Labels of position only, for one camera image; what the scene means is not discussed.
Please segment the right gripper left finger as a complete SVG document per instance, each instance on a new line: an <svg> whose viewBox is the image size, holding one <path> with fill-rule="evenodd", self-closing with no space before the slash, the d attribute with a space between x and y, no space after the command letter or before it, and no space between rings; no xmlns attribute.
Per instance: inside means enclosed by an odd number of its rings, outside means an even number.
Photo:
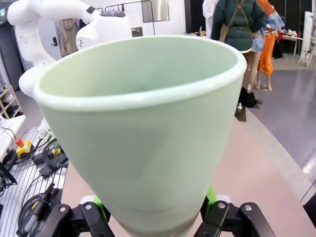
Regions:
<svg viewBox="0 0 316 237"><path fill-rule="evenodd" d="M113 237L106 218L94 202L85 202L75 208L60 203L48 216L48 236L78 237L90 233L93 237Z"/></svg>

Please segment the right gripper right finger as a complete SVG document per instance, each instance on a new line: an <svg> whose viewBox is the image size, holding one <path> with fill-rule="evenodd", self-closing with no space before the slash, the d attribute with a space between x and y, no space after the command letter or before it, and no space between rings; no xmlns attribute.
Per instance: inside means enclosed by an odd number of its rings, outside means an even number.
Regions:
<svg viewBox="0 0 316 237"><path fill-rule="evenodd" d="M195 233L196 237L218 237L222 232L235 237L274 237L275 233L259 206L246 202L234 206L228 197L216 196L210 187L200 209L202 223Z"/></svg>

